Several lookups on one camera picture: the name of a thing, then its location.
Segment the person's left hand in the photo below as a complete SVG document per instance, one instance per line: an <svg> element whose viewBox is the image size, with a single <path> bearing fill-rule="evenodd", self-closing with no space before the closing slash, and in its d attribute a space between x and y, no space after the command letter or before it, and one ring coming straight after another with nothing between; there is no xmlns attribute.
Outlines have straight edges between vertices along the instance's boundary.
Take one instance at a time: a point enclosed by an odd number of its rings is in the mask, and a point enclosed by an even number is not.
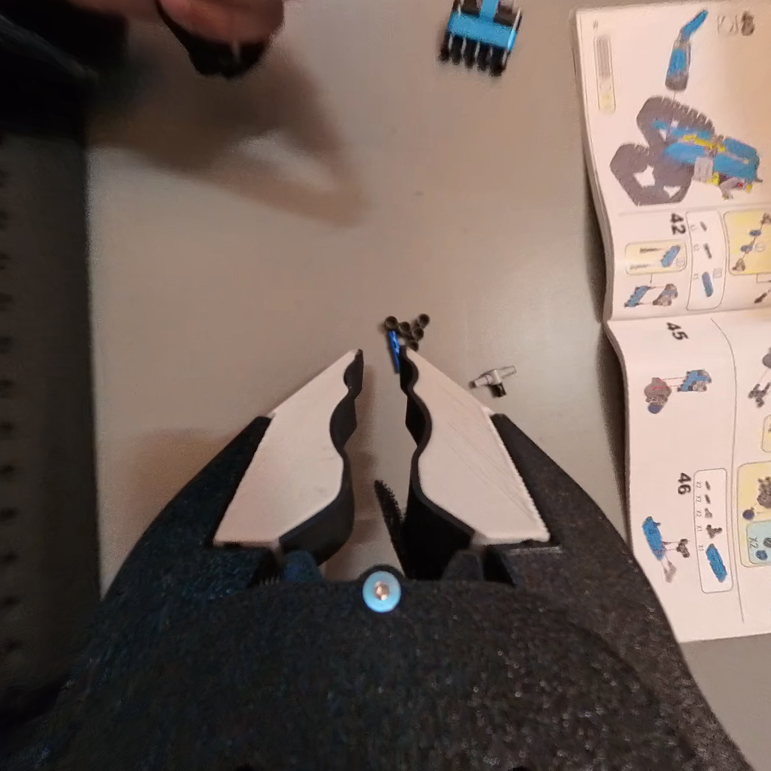
<svg viewBox="0 0 771 771"><path fill-rule="evenodd" d="M283 1L160 1L158 4L189 33L224 43L267 39L284 22Z"/></svg>

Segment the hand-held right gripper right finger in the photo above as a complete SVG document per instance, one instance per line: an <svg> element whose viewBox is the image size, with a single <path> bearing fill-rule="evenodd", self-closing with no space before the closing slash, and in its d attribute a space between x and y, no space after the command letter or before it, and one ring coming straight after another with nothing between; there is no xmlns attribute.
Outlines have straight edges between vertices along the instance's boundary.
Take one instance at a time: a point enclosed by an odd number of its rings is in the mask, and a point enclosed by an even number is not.
<svg viewBox="0 0 771 771"><path fill-rule="evenodd" d="M400 545L410 570L444 570L453 556L551 534L498 431L493 413L411 349L400 352L410 462Z"/></svg>

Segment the blue black brick assembly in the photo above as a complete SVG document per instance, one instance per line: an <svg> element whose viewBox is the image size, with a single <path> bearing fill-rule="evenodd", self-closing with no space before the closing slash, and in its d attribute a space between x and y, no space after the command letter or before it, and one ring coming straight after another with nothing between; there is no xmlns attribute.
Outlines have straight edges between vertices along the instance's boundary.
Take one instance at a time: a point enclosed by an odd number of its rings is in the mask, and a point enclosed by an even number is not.
<svg viewBox="0 0 771 771"><path fill-rule="evenodd" d="M503 75L522 23L522 9L503 1L455 1L439 61L464 64L497 78Z"/></svg>

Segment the grey T-shaped connector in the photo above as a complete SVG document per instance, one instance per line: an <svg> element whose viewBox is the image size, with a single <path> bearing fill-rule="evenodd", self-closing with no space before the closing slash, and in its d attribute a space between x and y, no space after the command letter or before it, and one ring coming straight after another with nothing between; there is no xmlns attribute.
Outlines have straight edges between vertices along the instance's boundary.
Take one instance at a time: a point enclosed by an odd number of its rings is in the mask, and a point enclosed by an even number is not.
<svg viewBox="0 0 771 771"><path fill-rule="evenodd" d="M469 381L470 389L487 388L491 391L493 397L503 398L506 396L505 382L508 378L516 374L515 365L506 365L485 371L477 378Z"/></svg>

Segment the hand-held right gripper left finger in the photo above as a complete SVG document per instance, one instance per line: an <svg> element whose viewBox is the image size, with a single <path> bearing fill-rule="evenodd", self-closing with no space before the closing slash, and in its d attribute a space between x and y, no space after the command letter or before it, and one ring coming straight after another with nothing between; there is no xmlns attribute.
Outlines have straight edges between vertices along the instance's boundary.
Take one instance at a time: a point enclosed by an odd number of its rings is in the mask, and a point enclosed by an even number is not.
<svg viewBox="0 0 771 771"><path fill-rule="evenodd" d="M305 551L318 564L342 549L355 518L346 446L363 365L361 349L346 352L268 414L213 545L265 548L277 559Z"/></svg>

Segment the open instruction booklet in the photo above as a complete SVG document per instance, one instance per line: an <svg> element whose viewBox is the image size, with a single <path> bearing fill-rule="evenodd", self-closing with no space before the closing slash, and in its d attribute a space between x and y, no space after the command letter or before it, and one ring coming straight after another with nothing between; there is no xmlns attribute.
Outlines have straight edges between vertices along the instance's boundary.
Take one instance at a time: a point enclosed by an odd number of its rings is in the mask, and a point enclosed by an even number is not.
<svg viewBox="0 0 771 771"><path fill-rule="evenodd" d="M770 629L770 4L574 15L631 546L679 641Z"/></svg>

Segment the black T-shaped connector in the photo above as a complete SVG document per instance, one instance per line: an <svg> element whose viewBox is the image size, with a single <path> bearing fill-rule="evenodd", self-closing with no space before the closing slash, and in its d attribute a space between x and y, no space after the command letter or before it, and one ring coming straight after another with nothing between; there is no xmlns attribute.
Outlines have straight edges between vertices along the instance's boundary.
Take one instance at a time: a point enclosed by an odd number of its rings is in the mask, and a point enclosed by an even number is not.
<svg viewBox="0 0 771 771"><path fill-rule="evenodd" d="M419 352L430 321L431 317L426 313L418 314L411 321L401 321L396 316L390 315L382 321L381 330L394 351L405 346L409 350Z"/></svg>

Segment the grey desk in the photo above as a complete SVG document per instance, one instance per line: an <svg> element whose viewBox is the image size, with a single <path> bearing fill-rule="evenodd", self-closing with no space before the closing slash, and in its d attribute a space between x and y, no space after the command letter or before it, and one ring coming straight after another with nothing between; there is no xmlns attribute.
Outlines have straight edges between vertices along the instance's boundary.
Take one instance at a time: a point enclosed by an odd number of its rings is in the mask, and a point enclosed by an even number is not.
<svg viewBox="0 0 771 771"><path fill-rule="evenodd" d="M263 62L209 80L131 24L90 138L101 587L256 416L350 349L355 527L326 568L391 562L373 482L406 502L414 443L382 320L466 386L515 365L506 413L628 538L624 396L601 325L573 10L517 2L504 75L437 60L451 2L289 2Z"/></svg>

